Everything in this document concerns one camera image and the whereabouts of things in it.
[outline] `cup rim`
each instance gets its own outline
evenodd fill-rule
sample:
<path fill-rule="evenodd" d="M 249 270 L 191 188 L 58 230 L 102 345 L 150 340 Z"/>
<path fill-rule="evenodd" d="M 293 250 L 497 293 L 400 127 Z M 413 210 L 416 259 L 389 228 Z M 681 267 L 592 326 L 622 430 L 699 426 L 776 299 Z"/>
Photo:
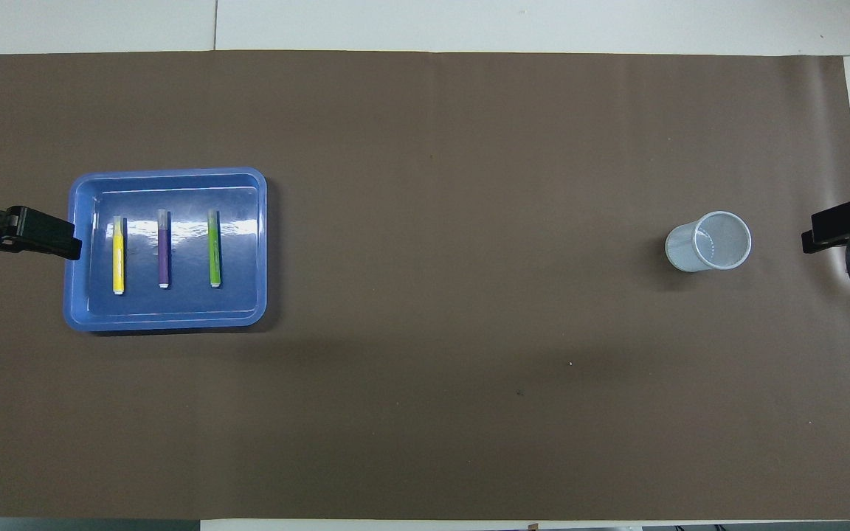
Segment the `cup rim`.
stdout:
<path fill-rule="evenodd" d="M 739 225 L 742 226 L 743 232 L 746 234 L 746 252 L 743 252 L 743 256 L 739 258 L 738 261 L 731 263 L 731 265 L 717 265 L 717 263 L 713 263 L 708 259 L 704 258 L 704 255 L 701 254 L 701 249 L 697 246 L 697 230 L 701 226 L 701 223 L 704 223 L 705 219 L 712 218 L 715 215 L 726 215 L 729 218 L 734 218 L 739 222 Z M 726 212 L 725 209 L 715 209 L 714 212 L 708 212 L 701 216 L 698 221 L 694 223 L 694 234 L 691 236 L 691 246 L 694 247 L 694 254 L 703 262 L 706 266 L 711 269 L 719 269 L 721 271 L 725 271 L 728 269 L 738 268 L 741 263 L 746 262 L 746 258 L 750 256 L 750 251 L 753 250 L 753 236 L 750 233 L 749 226 L 746 225 L 746 222 L 743 221 L 738 215 L 733 214 L 732 212 Z"/>

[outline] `marker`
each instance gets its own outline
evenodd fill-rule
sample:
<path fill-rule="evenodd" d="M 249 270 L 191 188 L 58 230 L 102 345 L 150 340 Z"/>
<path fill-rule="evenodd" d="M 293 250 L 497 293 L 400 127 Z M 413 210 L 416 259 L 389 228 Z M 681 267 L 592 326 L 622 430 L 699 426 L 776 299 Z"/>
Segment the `marker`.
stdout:
<path fill-rule="evenodd" d="M 124 221 L 114 216 L 114 295 L 124 294 Z"/>
<path fill-rule="evenodd" d="M 222 285 L 221 249 L 218 245 L 218 211 L 209 211 L 209 283 L 212 287 Z"/>
<path fill-rule="evenodd" d="M 156 226 L 156 242 L 159 244 L 159 287 L 169 287 L 169 211 L 156 211 L 158 226 Z"/>

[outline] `purple marker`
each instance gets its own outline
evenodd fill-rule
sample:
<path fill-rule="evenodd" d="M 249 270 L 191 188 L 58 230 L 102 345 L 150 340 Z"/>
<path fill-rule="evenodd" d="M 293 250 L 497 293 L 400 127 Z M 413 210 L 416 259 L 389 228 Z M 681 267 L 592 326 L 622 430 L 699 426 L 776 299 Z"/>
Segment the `purple marker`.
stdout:
<path fill-rule="evenodd" d="M 159 240 L 159 287 L 169 287 L 169 211 L 159 209 L 159 229 L 156 238 Z"/>

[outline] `green marker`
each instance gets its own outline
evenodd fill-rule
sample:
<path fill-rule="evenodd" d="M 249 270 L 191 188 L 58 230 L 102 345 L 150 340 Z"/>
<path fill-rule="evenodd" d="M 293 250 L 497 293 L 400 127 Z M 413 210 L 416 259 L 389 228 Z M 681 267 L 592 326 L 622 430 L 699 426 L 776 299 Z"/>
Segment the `green marker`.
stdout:
<path fill-rule="evenodd" d="M 218 245 L 218 211 L 209 211 L 209 282 L 212 287 L 222 285 L 222 250 Z"/>

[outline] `cup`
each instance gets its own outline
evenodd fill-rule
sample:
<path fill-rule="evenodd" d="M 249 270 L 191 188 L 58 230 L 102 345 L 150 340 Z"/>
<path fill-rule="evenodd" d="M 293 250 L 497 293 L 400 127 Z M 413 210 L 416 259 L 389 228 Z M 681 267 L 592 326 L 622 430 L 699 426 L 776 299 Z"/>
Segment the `cup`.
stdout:
<path fill-rule="evenodd" d="M 682 271 L 733 269 L 750 255 L 753 238 L 738 215 L 717 211 L 678 226 L 665 240 L 668 261 Z"/>

